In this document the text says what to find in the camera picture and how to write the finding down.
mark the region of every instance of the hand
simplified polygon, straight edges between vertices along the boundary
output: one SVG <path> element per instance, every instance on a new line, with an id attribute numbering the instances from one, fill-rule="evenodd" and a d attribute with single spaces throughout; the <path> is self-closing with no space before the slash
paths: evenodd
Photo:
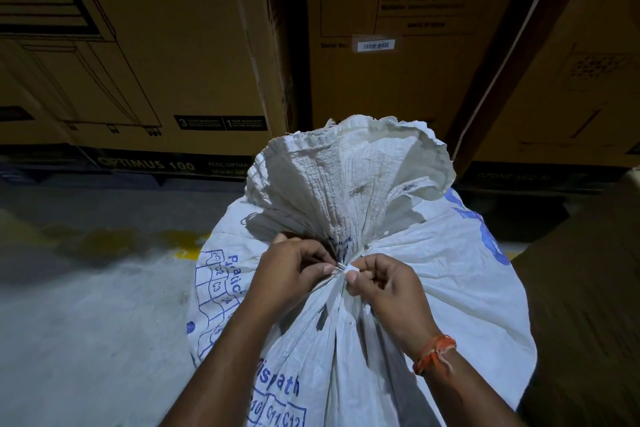
<path id="1" fill-rule="evenodd" d="M 320 242 L 278 233 L 260 258 L 244 302 L 275 320 L 333 269 L 335 260 Z"/>
<path id="2" fill-rule="evenodd" d="M 382 253 L 360 257 L 352 265 L 361 272 L 346 273 L 349 294 L 369 302 L 404 354 L 418 361 L 429 339 L 442 334 L 431 315 L 420 278 L 409 265 Z"/>

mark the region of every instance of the concrete floor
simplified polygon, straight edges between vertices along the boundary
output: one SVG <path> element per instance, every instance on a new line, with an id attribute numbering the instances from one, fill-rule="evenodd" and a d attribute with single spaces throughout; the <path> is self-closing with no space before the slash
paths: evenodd
<path id="1" fill-rule="evenodd" d="M 194 371 L 193 261 L 240 192 L 0 184 L 0 418 L 155 426 Z"/>

